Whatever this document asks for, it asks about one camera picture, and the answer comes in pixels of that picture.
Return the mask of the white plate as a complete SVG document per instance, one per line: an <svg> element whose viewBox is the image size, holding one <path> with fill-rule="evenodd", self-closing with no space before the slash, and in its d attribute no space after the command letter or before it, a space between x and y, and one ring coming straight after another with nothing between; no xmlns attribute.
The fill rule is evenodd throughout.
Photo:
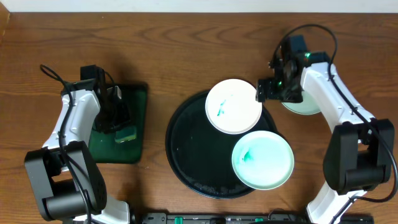
<svg viewBox="0 0 398 224"><path fill-rule="evenodd" d="M262 113L256 89L247 81L227 79L207 94L205 113L211 125L225 134L242 134L253 128Z"/></svg>

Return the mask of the green scrubbing sponge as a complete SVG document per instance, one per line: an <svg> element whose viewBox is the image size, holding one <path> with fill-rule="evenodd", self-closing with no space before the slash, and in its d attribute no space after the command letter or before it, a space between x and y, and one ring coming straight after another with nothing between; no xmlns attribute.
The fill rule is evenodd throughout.
<svg viewBox="0 0 398 224"><path fill-rule="evenodd" d="M116 143L120 144L126 141L132 141L137 136L136 126L126 126L119 131L116 131L114 140Z"/></svg>

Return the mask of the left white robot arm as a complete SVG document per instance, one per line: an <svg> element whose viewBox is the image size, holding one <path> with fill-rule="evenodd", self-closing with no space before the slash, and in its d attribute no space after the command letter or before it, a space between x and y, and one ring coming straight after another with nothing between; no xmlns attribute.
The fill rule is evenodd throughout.
<svg viewBox="0 0 398 224"><path fill-rule="evenodd" d="M24 167L42 218L64 223L130 223L127 202L106 192L101 172L89 150L92 130L112 133L122 128L122 92L107 84L110 74L96 65L82 67L80 81L67 82L46 65L40 70L63 85L62 110L41 149L29 151Z"/></svg>

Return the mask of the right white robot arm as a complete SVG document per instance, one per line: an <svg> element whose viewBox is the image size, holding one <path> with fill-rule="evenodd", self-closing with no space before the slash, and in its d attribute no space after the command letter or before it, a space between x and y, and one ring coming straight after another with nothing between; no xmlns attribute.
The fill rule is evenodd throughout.
<svg viewBox="0 0 398 224"><path fill-rule="evenodd" d="M256 100L302 103L308 94L330 129L323 159L325 183L306 206L310 223L339 223L367 192L397 174L394 125L364 109L338 76L326 52L310 52L302 35L285 36L269 66L274 77L259 80Z"/></svg>

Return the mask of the light green plate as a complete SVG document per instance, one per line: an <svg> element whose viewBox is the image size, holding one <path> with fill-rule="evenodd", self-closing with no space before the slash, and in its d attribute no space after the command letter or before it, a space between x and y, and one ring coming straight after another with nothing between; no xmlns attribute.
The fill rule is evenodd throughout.
<svg viewBox="0 0 398 224"><path fill-rule="evenodd" d="M305 91L302 92L303 101L301 103L285 103L282 104L291 112L301 115L313 115L320 113L321 110L315 103L314 99Z"/></svg>
<svg viewBox="0 0 398 224"><path fill-rule="evenodd" d="M235 144L231 163L238 179L256 190L283 185L294 169L294 154L288 142L270 131L253 131Z"/></svg>

